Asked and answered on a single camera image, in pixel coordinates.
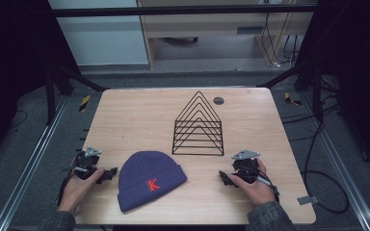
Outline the yellow black striped tape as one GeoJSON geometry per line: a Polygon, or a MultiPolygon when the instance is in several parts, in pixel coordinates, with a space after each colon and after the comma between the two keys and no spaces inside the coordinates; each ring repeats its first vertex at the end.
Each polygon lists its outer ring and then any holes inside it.
{"type": "Polygon", "coordinates": [[[300,101],[300,100],[293,100],[288,92],[285,92],[284,93],[284,101],[286,103],[289,103],[289,104],[292,104],[292,105],[296,105],[296,106],[303,105],[302,104],[302,101],[300,101]]]}
{"type": "Polygon", "coordinates": [[[87,108],[87,105],[88,105],[90,99],[91,99],[91,96],[90,95],[85,95],[83,97],[82,102],[81,102],[80,107],[79,107],[79,112],[85,111],[85,109],[87,108]]]}

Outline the grey metal table bracket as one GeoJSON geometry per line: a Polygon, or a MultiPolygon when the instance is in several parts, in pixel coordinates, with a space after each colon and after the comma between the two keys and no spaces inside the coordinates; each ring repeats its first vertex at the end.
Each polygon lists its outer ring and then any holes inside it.
{"type": "Polygon", "coordinates": [[[298,197],[297,200],[300,205],[316,204],[320,202],[319,198],[316,195],[307,195],[307,196],[298,197]]]}

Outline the person's left hand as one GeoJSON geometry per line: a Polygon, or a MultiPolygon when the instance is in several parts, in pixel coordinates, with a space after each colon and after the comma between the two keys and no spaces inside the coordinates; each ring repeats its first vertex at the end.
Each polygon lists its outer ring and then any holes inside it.
{"type": "Polygon", "coordinates": [[[92,176],[86,180],[80,179],[78,176],[71,176],[64,188],[63,196],[58,206],[58,210],[74,214],[79,203],[84,199],[91,187],[103,175],[105,169],[97,169],[92,176]]]}

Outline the aluminium floor rail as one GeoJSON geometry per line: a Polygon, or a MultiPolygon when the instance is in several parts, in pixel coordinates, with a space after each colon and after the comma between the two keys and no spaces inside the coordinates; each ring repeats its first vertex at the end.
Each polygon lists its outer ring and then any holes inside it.
{"type": "Polygon", "coordinates": [[[350,171],[346,168],[342,159],[340,158],[326,127],[323,127],[320,131],[320,139],[326,151],[326,155],[330,160],[330,164],[334,169],[341,186],[348,195],[349,202],[357,216],[360,225],[364,231],[370,231],[370,208],[350,171]]]}
{"type": "Polygon", "coordinates": [[[59,104],[56,106],[55,115],[51,122],[49,122],[35,146],[34,151],[29,158],[26,167],[23,169],[22,174],[20,175],[16,185],[13,188],[13,191],[7,200],[4,208],[0,212],[0,231],[7,231],[15,212],[17,211],[20,202],[22,201],[24,194],[26,193],[30,182],[38,169],[40,164],[40,160],[45,153],[45,150],[50,143],[56,128],[64,114],[64,110],[66,107],[66,103],[68,101],[67,96],[62,96],[60,98],[59,104]]]}

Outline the light wooden desk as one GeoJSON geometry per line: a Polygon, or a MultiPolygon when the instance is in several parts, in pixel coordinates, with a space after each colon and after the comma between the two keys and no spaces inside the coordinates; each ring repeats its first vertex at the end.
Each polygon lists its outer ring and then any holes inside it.
{"type": "MultiPolygon", "coordinates": [[[[314,4],[318,0],[136,0],[140,7],[314,4]]],[[[253,36],[267,65],[281,59],[278,50],[286,36],[303,36],[313,13],[219,13],[143,15],[141,22],[150,65],[163,38],[253,36]]]]}

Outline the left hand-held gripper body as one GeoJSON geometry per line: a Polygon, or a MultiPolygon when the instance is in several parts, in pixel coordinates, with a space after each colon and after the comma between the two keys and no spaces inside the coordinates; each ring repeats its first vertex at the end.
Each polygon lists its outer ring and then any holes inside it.
{"type": "Polygon", "coordinates": [[[96,164],[101,154],[100,150],[89,145],[86,150],[80,151],[74,158],[73,172],[82,180],[88,179],[96,172],[96,164]]]}

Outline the white cabinet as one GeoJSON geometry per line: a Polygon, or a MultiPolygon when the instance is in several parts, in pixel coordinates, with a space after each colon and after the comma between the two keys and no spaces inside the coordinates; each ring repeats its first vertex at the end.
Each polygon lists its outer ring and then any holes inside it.
{"type": "MultiPolygon", "coordinates": [[[[53,10],[137,7],[136,0],[49,0],[53,10]]],[[[79,66],[148,64],[138,16],[58,17],[79,66]]]]}

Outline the purple knit beanie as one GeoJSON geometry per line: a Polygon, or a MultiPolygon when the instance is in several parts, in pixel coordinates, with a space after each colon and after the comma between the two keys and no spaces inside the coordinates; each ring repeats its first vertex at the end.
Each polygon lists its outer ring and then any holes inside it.
{"type": "Polygon", "coordinates": [[[118,202],[125,213],[170,193],[187,181],[181,165],[160,151],[139,151],[119,173],[118,202]]]}

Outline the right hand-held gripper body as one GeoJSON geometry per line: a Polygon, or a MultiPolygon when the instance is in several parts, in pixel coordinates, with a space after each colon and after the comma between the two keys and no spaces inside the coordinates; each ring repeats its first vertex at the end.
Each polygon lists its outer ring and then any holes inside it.
{"type": "Polygon", "coordinates": [[[253,183],[259,174],[259,166],[256,160],[259,156],[259,153],[248,149],[242,149],[233,155],[231,157],[233,160],[232,166],[236,170],[236,175],[247,183],[253,183]]]}

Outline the black horizontal frame bar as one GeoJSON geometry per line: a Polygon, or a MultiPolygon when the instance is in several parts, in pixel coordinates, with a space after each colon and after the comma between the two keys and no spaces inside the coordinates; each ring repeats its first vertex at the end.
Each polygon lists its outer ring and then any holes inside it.
{"type": "Polygon", "coordinates": [[[318,9],[317,4],[223,5],[223,6],[61,9],[61,10],[51,10],[49,13],[57,17],[79,17],[79,16],[216,14],[216,13],[308,13],[315,12],[317,9],[318,9]]]}

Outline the black metal frame stand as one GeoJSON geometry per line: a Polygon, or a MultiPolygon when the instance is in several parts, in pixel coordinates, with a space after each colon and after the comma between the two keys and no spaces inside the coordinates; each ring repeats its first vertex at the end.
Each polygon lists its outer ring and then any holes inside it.
{"type": "Polygon", "coordinates": [[[290,76],[298,75],[294,88],[298,91],[312,86],[312,112],[319,122],[323,121],[321,97],[321,68],[317,63],[302,62],[282,72],[276,78],[258,85],[259,88],[270,89],[290,76]]]}
{"type": "Polygon", "coordinates": [[[72,95],[74,87],[69,82],[69,79],[78,81],[79,83],[96,91],[105,91],[105,87],[101,87],[83,77],[81,74],[72,71],[64,66],[51,65],[45,74],[46,83],[46,99],[47,99],[47,122],[49,125],[55,118],[55,89],[58,89],[61,95],[72,95]]]}

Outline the person's right hand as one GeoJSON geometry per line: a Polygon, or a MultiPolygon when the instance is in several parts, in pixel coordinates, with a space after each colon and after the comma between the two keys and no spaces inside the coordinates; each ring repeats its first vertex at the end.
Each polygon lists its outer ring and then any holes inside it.
{"type": "Polygon", "coordinates": [[[228,174],[228,178],[246,194],[253,207],[276,200],[273,189],[263,182],[249,184],[234,174],[228,174]]]}

